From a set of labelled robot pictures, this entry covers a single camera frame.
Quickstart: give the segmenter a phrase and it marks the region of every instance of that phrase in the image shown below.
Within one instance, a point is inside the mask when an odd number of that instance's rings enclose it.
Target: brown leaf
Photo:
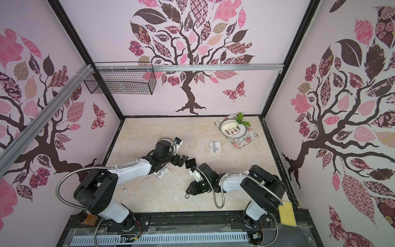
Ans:
[[[375,169],[368,175],[374,179],[383,181],[383,180],[390,179],[391,176],[394,175],[394,171],[391,169],[387,169],[387,168],[383,168],[383,169],[379,168],[379,169]]]

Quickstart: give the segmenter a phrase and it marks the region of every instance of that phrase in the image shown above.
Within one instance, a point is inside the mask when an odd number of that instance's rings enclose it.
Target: metal frame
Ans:
[[[0,154],[0,178],[15,162],[19,155],[27,148],[31,141],[38,135],[44,125],[52,116],[62,107],[64,102],[72,92],[84,81],[84,78],[92,73],[91,66],[82,67],[67,84],[59,91],[55,98],[44,107],[38,116],[31,121],[28,126],[21,132],[1,154]]]

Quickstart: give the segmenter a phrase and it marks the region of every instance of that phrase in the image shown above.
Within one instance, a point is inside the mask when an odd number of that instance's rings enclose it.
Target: aluminum rail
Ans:
[[[100,65],[95,63],[97,70],[138,70],[146,66],[138,65]],[[217,70],[282,70],[283,64],[197,64],[197,65],[153,65],[155,72],[174,71],[217,71]]]
[[[0,178],[27,148],[32,140],[38,135],[42,128],[49,122],[53,115],[62,107],[64,102],[72,92],[84,82],[85,77],[92,73],[90,65],[83,66],[60,92],[44,106],[44,109],[38,113],[38,116],[29,123],[29,125],[21,132],[1,154],[0,154]]]

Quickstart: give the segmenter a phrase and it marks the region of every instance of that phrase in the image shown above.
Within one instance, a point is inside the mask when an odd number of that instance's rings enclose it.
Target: floral placemat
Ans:
[[[230,114],[227,117],[224,117],[218,121],[215,122],[215,126],[217,126],[218,129],[220,129],[221,123],[224,122],[226,119],[236,119],[237,115],[236,114]],[[247,128],[247,133],[240,138],[234,139],[234,138],[229,138],[226,137],[230,143],[237,149],[244,147],[245,145],[249,144],[250,142],[258,139],[258,134],[255,133],[255,131],[253,131],[251,129],[251,127],[246,126]]]

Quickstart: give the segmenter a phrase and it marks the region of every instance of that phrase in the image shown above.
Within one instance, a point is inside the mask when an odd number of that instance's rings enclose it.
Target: electrical wire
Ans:
[[[266,188],[266,186],[264,186],[263,184],[261,184],[261,183],[260,183],[258,180],[256,180],[255,178],[253,178],[253,177],[251,177],[251,176],[249,176],[249,175],[242,174],[242,173],[232,173],[232,174],[226,175],[226,177],[225,177],[224,179],[221,180],[221,185],[220,185],[220,187],[221,187],[222,204],[221,204],[221,206],[218,206],[218,204],[217,204],[217,199],[216,199],[216,196],[215,196],[215,191],[214,191],[213,186],[211,185],[209,179],[207,178],[206,174],[204,174],[204,172],[202,172],[198,167],[196,167],[196,169],[204,176],[204,178],[205,178],[205,179],[207,180],[207,182],[209,183],[209,186],[211,187],[211,190],[213,191],[214,204],[215,204],[215,206],[216,206],[217,208],[219,208],[219,209],[223,208],[224,205],[225,205],[224,188],[222,187],[223,184],[224,184],[224,181],[225,181],[227,178],[229,178],[230,176],[234,176],[234,175],[239,175],[239,176],[243,176],[243,177],[247,177],[247,178],[251,179],[251,180],[252,180],[253,182],[255,182],[257,185],[259,185],[259,187],[265,189],[268,193],[270,193],[273,197],[275,197],[275,198],[280,202],[281,206],[284,206],[284,205],[285,205],[285,203],[281,200],[280,197],[278,197],[275,193],[273,193],[273,191],[271,191],[271,190],[269,190],[268,188]]]
[[[83,207],[83,206],[76,205],[76,204],[73,204],[73,203],[71,203],[71,202],[66,201],[66,200],[60,195],[60,186],[62,185],[62,183],[63,183],[68,177],[70,177],[71,175],[73,175],[73,174],[75,174],[75,173],[77,173],[77,172],[85,171],[85,170],[91,170],[91,169],[118,170],[118,169],[123,169],[123,168],[132,167],[132,166],[136,165],[136,164],[139,162],[139,159],[138,159],[136,156],[135,156],[135,158],[136,158],[136,162],[135,162],[135,163],[129,164],[129,165],[125,165],[125,166],[114,166],[114,167],[91,166],[91,167],[84,167],[84,168],[81,168],[81,169],[77,169],[77,170],[75,170],[75,171],[73,171],[73,172],[70,172],[69,174],[67,174],[66,176],[64,176],[64,177],[59,181],[58,185],[56,186],[56,189],[55,189],[56,197],[57,197],[61,202],[63,202],[64,204],[66,204],[66,205],[68,205],[68,206],[70,206],[70,207],[76,207],[76,208],[81,209],[81,210],[89,211],[88,209],[86,209],[86,208]]]

